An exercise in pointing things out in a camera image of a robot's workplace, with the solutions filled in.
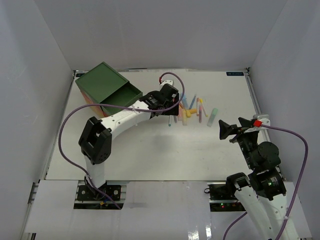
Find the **blue pen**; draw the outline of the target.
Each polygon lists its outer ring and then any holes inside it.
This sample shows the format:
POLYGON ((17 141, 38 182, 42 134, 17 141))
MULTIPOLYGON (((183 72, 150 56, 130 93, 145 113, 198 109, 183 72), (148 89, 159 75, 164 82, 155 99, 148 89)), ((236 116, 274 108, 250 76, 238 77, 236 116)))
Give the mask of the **blue pen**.
POLYGON ((194 105, 194 103, 195 103, 195 101, 196 101, 196 98, 197 98, 197 95, 195 94, 195 95, 193 96, 192 100, 191 100, 190 105, 189 105, 189 110, 191 110, 191 109, 193 108, 193 105, 194 105))

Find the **green highlighter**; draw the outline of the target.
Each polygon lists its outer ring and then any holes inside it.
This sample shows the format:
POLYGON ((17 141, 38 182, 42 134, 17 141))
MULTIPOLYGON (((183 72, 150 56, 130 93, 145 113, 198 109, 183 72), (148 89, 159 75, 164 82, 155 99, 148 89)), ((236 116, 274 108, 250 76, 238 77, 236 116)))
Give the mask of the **green highlighter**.
POLYGON ((211 114, 209 116, 209 119, 207 121, 207 126, 208 127, 211 127, 213 125, 213 122, 215 120, 215 117, 216 117, 217 113, 218 113, 218 109, 217 108, 213 108, 212 111, 211 111, 211 114))

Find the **pink purple pen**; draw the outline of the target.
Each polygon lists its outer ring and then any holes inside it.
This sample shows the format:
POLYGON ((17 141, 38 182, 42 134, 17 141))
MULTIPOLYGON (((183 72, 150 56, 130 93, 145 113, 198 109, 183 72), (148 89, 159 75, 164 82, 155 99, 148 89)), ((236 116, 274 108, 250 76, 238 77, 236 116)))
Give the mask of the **pink purple pen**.
POLYGON ((199 106, 198 108, 198 122, 201 124, 202 123, 202 107, 199 106))

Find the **green drawer storage box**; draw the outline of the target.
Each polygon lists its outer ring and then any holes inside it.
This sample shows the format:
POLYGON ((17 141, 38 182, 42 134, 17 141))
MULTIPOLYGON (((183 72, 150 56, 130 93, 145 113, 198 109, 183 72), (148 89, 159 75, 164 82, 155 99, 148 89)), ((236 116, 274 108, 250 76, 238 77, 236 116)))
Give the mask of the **green drawer storage box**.
POLYGON ((130 107, 143 92, 105 62, 75 80, 87 104, 130 107))

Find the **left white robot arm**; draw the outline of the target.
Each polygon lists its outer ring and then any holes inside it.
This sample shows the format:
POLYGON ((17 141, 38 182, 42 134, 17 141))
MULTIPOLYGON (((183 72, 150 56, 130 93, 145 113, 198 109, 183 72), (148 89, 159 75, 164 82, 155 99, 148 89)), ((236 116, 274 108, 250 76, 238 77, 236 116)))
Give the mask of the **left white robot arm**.
POLYGON ((173 80, 165 80, 159 86, 159 91, 151 91, 131 105, 133 110, 124 109, 114 115, 97 119, 91 117, 85 124, 78 144, 84 155, 89 185, 88 193, 99 200, 105 196, 106 183, 104 162, 111 155, 112 141, 124 131, 148 121, 157 116, 176 116, 179 106, 163 111, 149 112, 150 110, 164 110, 170 108, 180 99, 179 91, 174 87, 173 80))

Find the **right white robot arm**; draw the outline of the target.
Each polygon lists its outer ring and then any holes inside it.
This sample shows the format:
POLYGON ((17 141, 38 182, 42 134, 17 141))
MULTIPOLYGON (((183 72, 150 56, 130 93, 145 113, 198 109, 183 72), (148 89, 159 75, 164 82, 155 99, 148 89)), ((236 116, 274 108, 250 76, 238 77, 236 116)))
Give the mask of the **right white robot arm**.
POLYGON ((247 120, 240 117, 240 126, 219 120, 219 138, 232 136, 243 154, 249 175, 243 172, 226 179, 226 195, 239 200, 263 240, 298 240, 293 221, 286 216, 287 190, 277 166, 281 163, 278 147, 269 142, 258 143, 259 128, 268 124, 267 115, 247 120))

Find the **blue highlighter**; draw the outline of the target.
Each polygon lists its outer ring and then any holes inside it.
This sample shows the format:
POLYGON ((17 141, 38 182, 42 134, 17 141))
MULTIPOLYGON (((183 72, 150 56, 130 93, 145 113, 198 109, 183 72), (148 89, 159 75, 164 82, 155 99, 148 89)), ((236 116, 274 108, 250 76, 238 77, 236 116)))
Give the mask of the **blue highlighter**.
POLYGON ((182 100, 180 102, 185 110, 189 109, 189 104, 186 95, 183 95, 182 100))

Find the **pale yellow highlighter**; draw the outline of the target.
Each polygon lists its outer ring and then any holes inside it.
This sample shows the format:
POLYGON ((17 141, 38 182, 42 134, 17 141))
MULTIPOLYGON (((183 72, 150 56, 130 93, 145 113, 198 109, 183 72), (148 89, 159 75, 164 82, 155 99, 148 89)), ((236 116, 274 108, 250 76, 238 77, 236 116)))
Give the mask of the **pale yellow highlighter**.
POLYGON ((188 117, 186 111, 182 110, 182 125, 187 126, 188 125, 188 117))

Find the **salmon cap marker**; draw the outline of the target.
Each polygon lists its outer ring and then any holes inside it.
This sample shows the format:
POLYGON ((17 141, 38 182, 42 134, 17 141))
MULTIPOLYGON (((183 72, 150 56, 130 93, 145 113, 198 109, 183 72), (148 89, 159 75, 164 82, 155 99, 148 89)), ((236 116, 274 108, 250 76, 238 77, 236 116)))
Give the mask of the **salmon cap marker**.
POLYGON ((196 98, 196 115, 199 116, 200 114, 200 99, 199 97, 196 98))

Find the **yellow cap marker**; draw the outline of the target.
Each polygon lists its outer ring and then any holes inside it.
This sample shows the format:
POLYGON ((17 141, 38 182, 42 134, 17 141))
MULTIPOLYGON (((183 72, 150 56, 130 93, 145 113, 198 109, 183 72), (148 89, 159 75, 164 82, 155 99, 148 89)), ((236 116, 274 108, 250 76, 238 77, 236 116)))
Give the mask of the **yellow cap marker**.
POLYGON ((200 99, 199 99, 199 102, 200 102, 200 106, 201 106, 201 109, 202 109, 202 111, 203 111, 203 113, 204 113, 205 117, 208 117, 208 113, 207 113, 207 110, 206 110, 206 108, 205 108, 205 105, 204 105, 203 99, 202 99, 202 98, 200 98, 200 99))

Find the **blue corner label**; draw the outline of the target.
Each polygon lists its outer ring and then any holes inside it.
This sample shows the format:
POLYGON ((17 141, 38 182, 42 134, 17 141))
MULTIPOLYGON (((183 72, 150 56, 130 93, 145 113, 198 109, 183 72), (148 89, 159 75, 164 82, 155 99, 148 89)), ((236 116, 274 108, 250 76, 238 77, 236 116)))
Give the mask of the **blue corner label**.
POLYGON ((226 75, 230 77, 231 76, 236 77, 236 76, 244 76, 244 73, 240 71, 227 71, 226 75))

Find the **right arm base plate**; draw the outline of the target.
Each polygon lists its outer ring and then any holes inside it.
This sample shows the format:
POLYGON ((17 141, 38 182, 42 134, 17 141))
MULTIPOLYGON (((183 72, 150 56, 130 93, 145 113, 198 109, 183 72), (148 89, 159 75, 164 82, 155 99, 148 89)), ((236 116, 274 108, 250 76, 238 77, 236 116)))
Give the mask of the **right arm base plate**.
POLYGON ((209 195, 210 200, 236 200, 236 197, 231 194, 225 184, 209 184, 207 188, 204 189, 204 193, 209 195))

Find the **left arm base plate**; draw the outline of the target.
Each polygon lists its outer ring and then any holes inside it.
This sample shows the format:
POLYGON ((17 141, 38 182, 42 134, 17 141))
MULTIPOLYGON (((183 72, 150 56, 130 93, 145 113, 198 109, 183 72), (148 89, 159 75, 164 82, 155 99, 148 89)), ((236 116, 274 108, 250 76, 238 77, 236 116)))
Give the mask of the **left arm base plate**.
MULTIPOLYGON (((119 201, 121 199, 121 185, 105 185, 102 187, 101 191, 110 196, 114 201, 119 201)), ((76 198, 77 201, 104 201, 109 199, 97 192, 95 189, 90 188, 87 185, 79 185, 76 198)))

